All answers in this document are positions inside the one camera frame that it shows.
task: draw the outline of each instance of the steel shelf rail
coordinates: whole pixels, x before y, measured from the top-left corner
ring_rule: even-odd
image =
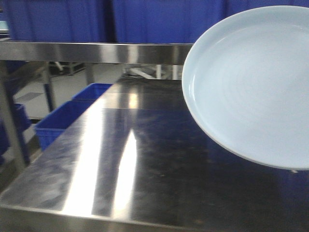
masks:
[[[192,44],[3,41],[0,60],[183,65]]]

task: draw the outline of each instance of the blue plastic bin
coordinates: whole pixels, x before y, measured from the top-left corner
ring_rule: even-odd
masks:
[[[5,132],[4,124],[2,119],[0,118],[0,156],[6,152],[9,146],[10,143]]]
[[[121,43],[193,43],[223,19],[224,0],[113,0]]]
[[[106,1],[2,0],[2,6],[13,40],[106,42]]]
[[[27,117],[27,113],[25,111],[25,107],[22,104],[15,104],[16,112],[14,114],[17,117],[18,127],[20,131],[25,131],[31,126],[31,121]],[[4,162],[4,159],[1,157],[10,146],[10,142],[8,140],[3,120],[0,116],[0,164]]]
[[[91,104],[89,101],[68,101],[40,121],[34,128],[42,150],[61,135]]]
[[[308,0],[226,0],[226,16],[253,8],[275,5],[293,5],[309,7]]]
[[[5,21],[3,13],[0,13],[0,21]]]
[[[94,102],[111,86],[111,84],[92,83],[86,88],[84,88],[82,91],[74,95],[72,97],[72,100]]]

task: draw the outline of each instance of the ceramic plate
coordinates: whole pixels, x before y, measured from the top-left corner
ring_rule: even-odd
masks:
[[[309,169],[309,8],[272,6],[207,30],[183,68],[205,133],[245,159]]]

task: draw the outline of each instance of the steel table surface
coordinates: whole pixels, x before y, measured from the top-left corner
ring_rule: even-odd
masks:
[[[3,231],[304,232],[309,172],[239,158],[180,81],[121,79],[2,193]]]

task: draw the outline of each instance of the plate rim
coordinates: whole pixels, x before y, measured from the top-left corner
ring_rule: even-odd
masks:
[[[254,163],[257,163],[257,164],[261,164],[261,165],[264,165],[264,166],[268,166],[268,167],[271,167],[271,168],[278,168],[278,169],[285,169],[285,170],[300,170],[300,171],[304,171],[304,170],[309,170],[309,163],[308,163],[308,166],[305,167],[296,167],[296,166],[279,166],[279,165],[274,165],[274,164],[268,164],[268,163],[265,163],[265,162],[261,162],[261,161],[256,161],[254,159],[251,159],[249,157],[246,157],[246,156],[243,156],[242,154],[234,151],[233,149],[230,149],[229,147],[225,146],[224,144],[222,144],[218,139],[215,138],[215,136],[213,136],[212,134],[209,133],[209,131],[207,131],[204,126],[201,125],[200,123],[200,120],[199,120],[199,117],[196,116],[195,114],[195,110],[193,110],[193,106],[190,104],[190,94],[188,93],[190,90],[189,90],[189,85],[186,85],[185,84],[185,81],[187,81],[187,79],[190,77],[189,80],[191,80],[191,75],[189,77],[185,77],[185,74],[186,74],[186,70],[188,69],[187,66],[188,66],[188,62],[190,61],[191,59],[191,56],[193,56],[196,51],[196,48],[199,46],[199,44],[201,43],[201,41],[204,39],[205,36],[208,36],[208,34],[212,33],[213,30],[216,30],[222,26],[224,26],[226,24],[226,22],[229,22],[230,20],[233,20],[233,19],[237,19],[238,17],[246,17],[247,15],[251,14],[251,13],[258,13],[258,12],[262,12],[262,13],[265,13],[265,11],[273,11],[273,10],[286,10],[286,9],[293,9],[295,11],[303,11],[303,10],[306,10],[307,12],[309,12],[309,8],[307,7],[302,7],[302,6],[290,6],[290,5],[276,5],[276,6],[266,6],[266,7],[258,7],[258,8],[253,8],[253,9],[250,9],[250,10],[246,10],[246,11],[242,11],[242,12],[239,12],[237,14],[234,14],[234,15],[231,15],[223,20],[221,20],[220,22],[214,24],[212,27],[210,27],[208,30],[206,30],[197,40],[196,42],[193,44],[193,46],[191,47],[186,59],[185,59],[185,62],[184,62],[184,65],[183,65],[183,73],[182,73],[182,90],[183,90],[183,96],[184,96],[184,100],[186,102],[186,105],[189,109],[189,112],[190,114],[192,115],[194,121],[198,124],[198,126],[214,141],[216,142],[218,145],[220,145],[221,147],[223,147],[224,149],[226,149],[227,151],[231,152],[232,154],[235,154],[243,159],[246,159],[246,160],[249,160],[251,162],[254,162]]]

